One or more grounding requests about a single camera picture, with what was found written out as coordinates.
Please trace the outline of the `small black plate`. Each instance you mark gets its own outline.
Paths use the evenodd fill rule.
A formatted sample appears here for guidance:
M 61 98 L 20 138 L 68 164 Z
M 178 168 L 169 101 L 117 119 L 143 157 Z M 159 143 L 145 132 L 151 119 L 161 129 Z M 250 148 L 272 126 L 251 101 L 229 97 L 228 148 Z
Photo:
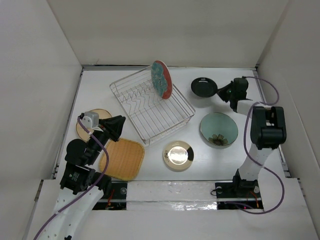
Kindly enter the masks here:
M 191 90 L 198 97 L 210 98 L 218 92 L 218 86 L 210 78 L 198 77 L 192 81 Z

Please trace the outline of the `red and teal floral plate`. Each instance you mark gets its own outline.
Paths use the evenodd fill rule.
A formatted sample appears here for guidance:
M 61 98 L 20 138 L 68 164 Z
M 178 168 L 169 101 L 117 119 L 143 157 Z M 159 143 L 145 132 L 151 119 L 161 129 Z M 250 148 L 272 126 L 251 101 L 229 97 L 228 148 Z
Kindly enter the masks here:
M 171 97 L 173 91 L 173 83 L 170 71 L 167 65 L 156 60 L 151 65 L 151 81 L 157 94 L 164 100 Z

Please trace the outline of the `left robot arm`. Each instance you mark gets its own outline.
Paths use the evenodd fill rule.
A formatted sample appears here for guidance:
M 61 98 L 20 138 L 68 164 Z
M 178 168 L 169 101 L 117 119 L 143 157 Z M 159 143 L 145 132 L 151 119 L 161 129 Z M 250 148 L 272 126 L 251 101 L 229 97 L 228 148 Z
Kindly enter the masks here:
M 51 217 L 35 235 L 36 240 L 75 240 L 86 219 L 101 198 L 111 194 L 111 177 L 97 172 L 91 166 L 101 152 L 109 154 L 106 143 L 117 142 L 126 121 L 124 116 L 100 119 L 93 111 L 81 113 L 77 123 L 88 134 L 89 139 L 74 139 L 66 148 L 65 169 L 60 180 L 58 197 Z

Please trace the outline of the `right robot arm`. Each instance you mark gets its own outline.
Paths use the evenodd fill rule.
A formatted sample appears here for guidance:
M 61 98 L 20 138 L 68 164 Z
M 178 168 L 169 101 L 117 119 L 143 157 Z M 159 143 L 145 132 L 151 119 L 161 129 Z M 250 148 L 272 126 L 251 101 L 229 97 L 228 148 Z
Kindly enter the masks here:
M 284 109 L 275 103 L 255 102 L 247 98 L 247 77 L 238 77 L 218 89 L 217 95 L 230 108 L 246 116 L 244 132 L 250 134 L 251 146 L 245 149 L 246 159 L 236 170 L 231 182 L 215 185 L 219 199 L 243 199 L 251 192 L 258 194 L 258 176 L 273 150 L 287 139 Z

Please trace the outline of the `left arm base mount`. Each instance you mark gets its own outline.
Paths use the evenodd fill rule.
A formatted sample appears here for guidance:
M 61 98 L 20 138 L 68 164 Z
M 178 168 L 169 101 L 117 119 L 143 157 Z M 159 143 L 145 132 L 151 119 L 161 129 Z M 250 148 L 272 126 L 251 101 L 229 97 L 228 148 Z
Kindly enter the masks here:
M 103 196 L 93 207 L 94 211 L 121 211 L 127 209 L 127 181 L 112 181 L 108 195 Z

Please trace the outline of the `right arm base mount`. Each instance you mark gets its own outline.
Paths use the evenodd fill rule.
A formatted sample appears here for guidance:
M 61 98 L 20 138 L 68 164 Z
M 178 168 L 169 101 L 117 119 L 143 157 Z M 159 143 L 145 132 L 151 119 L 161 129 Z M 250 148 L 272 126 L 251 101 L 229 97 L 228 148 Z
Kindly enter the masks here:
M 218 210 L 262 210 L 264 208 L 257 180 L 218 181 L 210 194 L 216 197 Z

